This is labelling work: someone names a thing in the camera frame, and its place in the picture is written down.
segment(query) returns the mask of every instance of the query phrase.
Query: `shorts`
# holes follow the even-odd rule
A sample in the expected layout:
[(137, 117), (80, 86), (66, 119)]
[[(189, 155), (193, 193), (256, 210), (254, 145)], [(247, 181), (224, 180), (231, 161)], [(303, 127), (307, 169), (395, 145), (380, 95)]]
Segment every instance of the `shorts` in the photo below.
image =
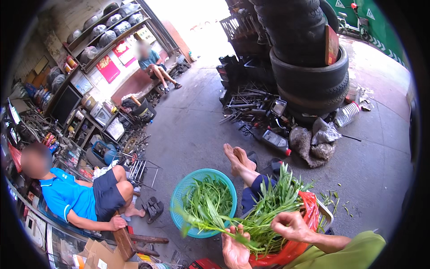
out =
[[(167, 68), (166, 68), (166, 66), (164, 64), (159, 64), (157, 66), (161, 66), (164, 69), (164, 71), (167, 71)], [(157, 79), (157, 76), (154, 73), (152, 73), (152, 75), (150, 76), (150, 78), (151, 79)]]
[[(259, 175), (254, 180), (251, 187), (243, 189), (241, 202), (243, 213), (247, 213), (254, 207), (254, 205), (256, 205), (254, 199), (258, 202), (260, 200), (260, 195), (263, 196), (260, 189), (260, 184), (263, 182), (263, 180), (267, 188), (269, 186), (269, 178), (267, 176)], [(270, 183), (272, 186), (276, 185), (276, 181), (273, 179), (270, 180)]]
[(112, 169), (96, 178), (92, 183), (97, 221), (110, 221), (115, 211), (126, 205), (117, 187), (117, 179)]

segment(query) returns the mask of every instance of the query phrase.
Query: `person's hand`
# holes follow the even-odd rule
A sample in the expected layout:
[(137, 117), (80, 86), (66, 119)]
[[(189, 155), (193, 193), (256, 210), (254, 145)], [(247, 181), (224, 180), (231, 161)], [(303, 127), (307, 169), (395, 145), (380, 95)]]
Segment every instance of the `person's hand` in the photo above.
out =
[(270, 224), (274, 232), (279, 233), (285, 239), (309, 243), (314, 233), (303, 220), (300, 212), (281, 212)]
[[(239, 224), (239, 233), (248, 240), (250, 239), (249, 233), (243, 233), (243, 225)], [(225, 229), (227, 232), (236, 234), (236, 228), (231, 226), (230, 229)], [(249, 249), (243, 244), (231, 238), (228, 234), (223, 233), (222, 239), (222, 255), (224, 256), (225, 265), (229, 269), (251, 269), (249, 264)]]
[(115, 215), (111, 218), (111, 221), (109, 222), (111, 225), (111, 231), (118, 231), (121, 228), (125, 228), (127, 226), (127, 222), (125, 219), (121, 217), (121, 215)]

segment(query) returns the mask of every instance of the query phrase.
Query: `electric scooter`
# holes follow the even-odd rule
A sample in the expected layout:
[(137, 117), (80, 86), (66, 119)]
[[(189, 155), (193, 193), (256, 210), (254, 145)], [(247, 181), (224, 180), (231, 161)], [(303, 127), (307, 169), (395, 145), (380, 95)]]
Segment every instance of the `electric scooter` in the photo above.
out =
[(339, 15), (341, 16), (341, 18), (338, 17), (339, 33), (342, 34), (343, 31), (345, 31), (346, 35), (348, 34), (358, 35), (361, 39), (368, 41), (369, 40), (369, 34), (368, 34), (369, 20), (358, 16), (359, 6), (356, 3), (351, 3), (351, 8), (353, 9), (355, 16), (357, 17), (357, 27), (349, 25), (346, 21), (346, 17), (348, 17), (348, 15), (345, 13), (339, 12)]

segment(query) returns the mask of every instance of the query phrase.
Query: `blue plastic basket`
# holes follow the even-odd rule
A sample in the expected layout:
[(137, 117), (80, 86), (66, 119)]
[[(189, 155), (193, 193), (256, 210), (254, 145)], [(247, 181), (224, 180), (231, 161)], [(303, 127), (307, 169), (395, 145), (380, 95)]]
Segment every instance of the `blue plastic basket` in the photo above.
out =
[[(236, 195), (236, 189), (234, 188), (233, 183), (231, 182), (231, 180), (226, 175), (224, 175), (220, 171), (215, 170), (215, 169), (209, 169), (209, 168), (204, 168), (204, 169), (199, 169), (197, 171), (194, 171), (194, 172), (188, 174), (186, 177), (184, 177), (178, 183), (178, 185), (176, 186), (175, 190), (172, 193), (172, 199), (170, 200), (170, 208), (173, 208), (175, 205), (183, 208), (182, 197), (187, 194), (187, 188), (190, 185), (194, 185), (194, 179), (193, 178), (201, 181), (207, 175), (211, 176), (212, 178), (214, 178), (216, 176), (217, 179), (221, 180), (222, 182), (224, 182), (228, 186), (230, 193), (231, 193), (231, 196), (233, 198), (232, 199), (233, 206), (231, 208), (231, 212), (229, 214), (229, 217), (230, 218), (234, 217), (234, 213), (236, 212), (236, 205), (237, 205), (237, 195)], [(176, 227), (178, 229), (181, 229), (182, 224), (184, 223), (184, 219), (182, 218), (182, 216), (176, 212), (173, 212), (173, 210), (170, 210), (170, 215), (172, 216), (173, 223), (176, 225)], [(228, 220), (225, 221), (224, 226), (227, 227), (227, 225), (229, 223), (230, 222)], [(194, 237), (194, 238), (208, 238), (208, 237), (214, 236), (218, 233), (220, 233), (220, 232), (202, 231), (201, 233), (199, 233), (199, 229), (193, 227), (189, 230), (188, 235), (191, 237)]]

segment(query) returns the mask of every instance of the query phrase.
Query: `man in blue shirt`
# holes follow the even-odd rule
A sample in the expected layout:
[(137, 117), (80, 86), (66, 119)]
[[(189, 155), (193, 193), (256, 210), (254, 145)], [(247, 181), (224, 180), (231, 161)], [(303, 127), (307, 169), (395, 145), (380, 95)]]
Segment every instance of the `man in blue shirt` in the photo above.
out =
[(76, 227), (95, 231), (116, 231), (127, 222), (125, 216), (145, 215), (132, 203), (133, 186), (120, 165), (114, 166), (93, 183), (77, 180), (59, 168), (51, 168), (52, 156), (41, 143), (33, 143), (22, 151), (21, 166), (30, 177), (39, 179), (49, 209)]
[(161, 63), (163, 59), (160, 58), (155, 50), (151, 49), (150, 44), (145, 40), (140, 40), (138, 42), (139, 52), (141, 54), (138, 61), (140, 68), (144, 72), (147, 72), (151, 79), (158, 78), (163, 84), (163, 88), (166, 92), (169, 91), (169, 87), (167, 87), (167, 83), (164, 80), (165, 78), (174, 84), (175, 89), (182, 87), (182, 84), (179, 84), (166, 72), (167, 69), (165, 65)]

